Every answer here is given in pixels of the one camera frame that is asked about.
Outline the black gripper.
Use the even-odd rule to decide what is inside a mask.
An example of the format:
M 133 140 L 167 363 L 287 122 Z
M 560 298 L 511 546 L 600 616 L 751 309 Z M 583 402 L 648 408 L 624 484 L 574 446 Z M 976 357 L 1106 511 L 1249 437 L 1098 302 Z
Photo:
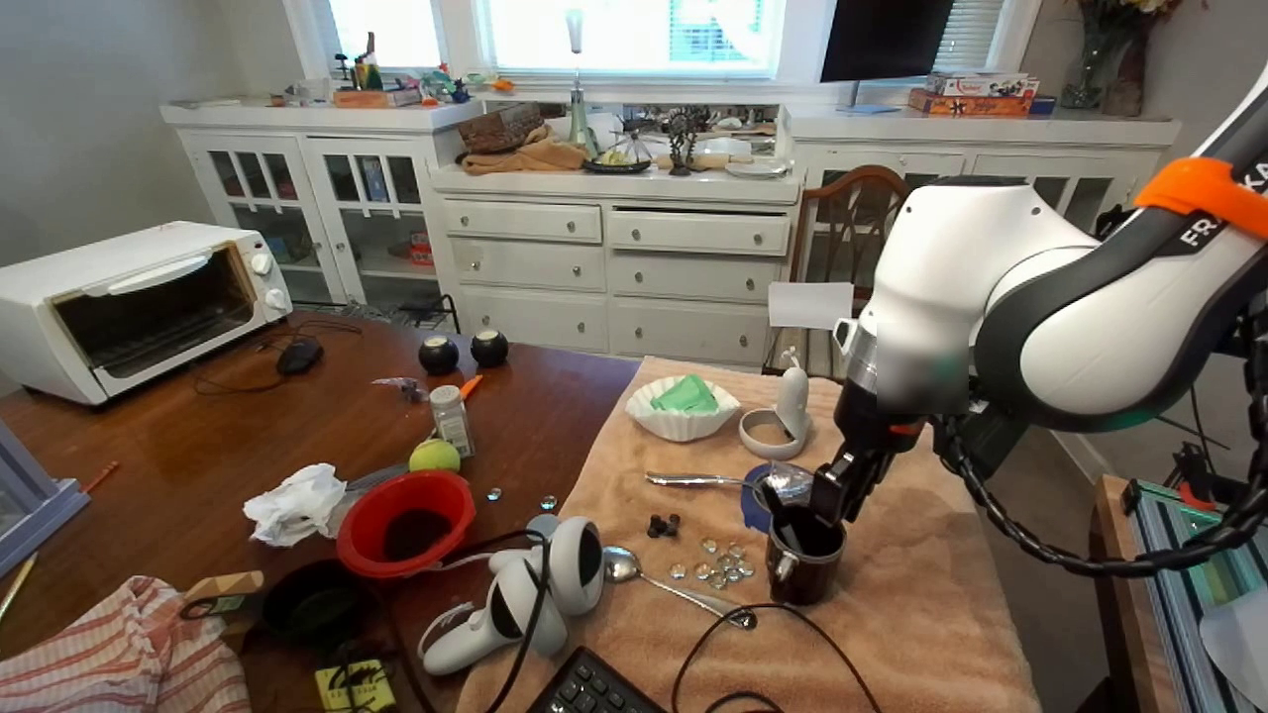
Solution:
M 916 446 L 923 417 L 910 402 L 842 385 L 830 418 L 842 445 L 829 463 L 829 484 L 837 487 L 837 514 L 857 520 L 890 458 Z M 777 514 L 824 520 L 824 478 L 814 471 L 777 475 L 771 493 Z

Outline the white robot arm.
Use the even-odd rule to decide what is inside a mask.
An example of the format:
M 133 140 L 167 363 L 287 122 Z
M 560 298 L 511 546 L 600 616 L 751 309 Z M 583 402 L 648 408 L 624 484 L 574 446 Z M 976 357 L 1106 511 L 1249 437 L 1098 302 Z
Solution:
M 986 475 L 1034 427 L 1106 431 L 1168 408 L 1268 279 L 1268 83 L 1163 162 L 1102 239 L 1021 182 L 907 195 L 871 298 L 830 320 L 841 451 L 813 507 L 851 520 L 923 427 Z

